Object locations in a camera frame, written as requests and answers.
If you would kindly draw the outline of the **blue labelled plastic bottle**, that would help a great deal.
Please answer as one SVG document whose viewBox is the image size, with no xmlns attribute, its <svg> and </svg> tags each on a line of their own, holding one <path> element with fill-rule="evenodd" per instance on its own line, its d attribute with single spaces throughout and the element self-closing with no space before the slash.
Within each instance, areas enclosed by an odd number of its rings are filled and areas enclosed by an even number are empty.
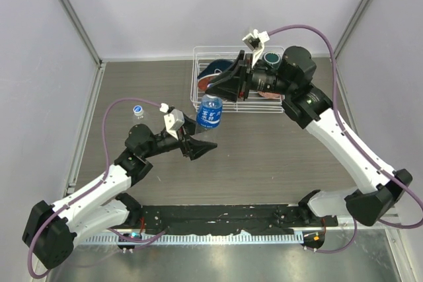
<svg viewBox="0 0 423 282">
<path fill-rule="evenodd" d="M 205 94 L 196 114 L 196 137 L 201 141 L 217 142 L 217 128 L 221 123 L 223 101 Z"/>
</svg>

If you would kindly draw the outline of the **white blue bottle cap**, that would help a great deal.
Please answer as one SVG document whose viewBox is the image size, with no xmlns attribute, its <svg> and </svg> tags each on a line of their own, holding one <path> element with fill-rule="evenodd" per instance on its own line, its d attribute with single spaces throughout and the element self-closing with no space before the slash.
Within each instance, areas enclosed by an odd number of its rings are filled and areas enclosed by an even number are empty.
<svg viewBox="0 0 423 282">
<path fill-rule="evenodd" d="M 143 109 L 143 107 L 142 107 L 142 106 L 140 106 L 140 105 L 136 105 L 136 106 L 134 106 L 134 108 L 133 108 L 133 113 L 134 113 L 134 115 L 135 115 L 135 116 L 143 116 L 143 114 L 144 114 L 144 109 Z"/>
</svg>

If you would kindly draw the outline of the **clear unlabelled plastic bottle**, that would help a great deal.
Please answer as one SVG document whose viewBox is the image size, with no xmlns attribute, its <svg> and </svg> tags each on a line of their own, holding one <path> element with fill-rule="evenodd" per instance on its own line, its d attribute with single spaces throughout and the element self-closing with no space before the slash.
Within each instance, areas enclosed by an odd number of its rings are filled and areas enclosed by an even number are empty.
<svg viewBox="0 0 423 282">
<path fill-rule="evenodd" d="M 135 116 L 133 113 L 133 122 L 135 125 L 146 125 L 147 127 L 151 126 L 151 116 L 149 115 L 149 113 L 144 109 L 144 114 L 143 116 Z"/>
</svg>

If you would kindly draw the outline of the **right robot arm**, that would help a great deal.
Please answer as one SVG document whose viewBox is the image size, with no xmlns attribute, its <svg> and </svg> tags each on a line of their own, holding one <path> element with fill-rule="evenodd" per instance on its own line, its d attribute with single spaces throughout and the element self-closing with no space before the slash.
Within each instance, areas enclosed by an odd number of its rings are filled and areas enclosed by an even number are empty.
<svg viewBox="0 0 423 282">
<path fill-rule="evenodd" d="M 287 48 L 277 63 L 266 57 L 255 61 L 251 54 L 240 51 L 236 60 L 210 81 L 206 94 L 230 102 L 247 99 L 250 90 L 282 95 L 286 115 L 319 140 L 356 184 L 347 190 L 311 192 L 302 201 L 306 205 L 298 210 L 299 220 L 312 226 L 325 216 L 349 214 L 370 227 L 398 202 L 412 176 L 383 162 L 348 127 L 330 98 L 312 83 L 316 68 L 309 51 L 300 46 Z"/>
</svg>

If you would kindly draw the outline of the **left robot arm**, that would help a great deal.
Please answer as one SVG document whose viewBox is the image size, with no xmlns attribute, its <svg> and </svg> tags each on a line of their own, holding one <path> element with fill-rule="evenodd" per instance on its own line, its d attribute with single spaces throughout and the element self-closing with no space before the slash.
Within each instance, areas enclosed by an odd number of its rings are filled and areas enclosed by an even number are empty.
<svg viewBox="0 0 423 282">
<path fill-rule="evenodd" d="M 217 147 L 217 143 L 195 139 L 196 122 L 181 111 L 173 110 L 164 120 L 160 133 L 144 123 L 134 125 L 124 151 L 99 177 L 54 203 L 42 200 L 32 207 L 22 235 L 29 248 L 28 265 L 36 257 L 46 269 L 53 269 L 90 236 L 119 225 L 136 227 L 141 205 L 126 191 L 153 168 L 149 158 L 180 150 L 184 157 L 196 160 Z"/>
</svg>

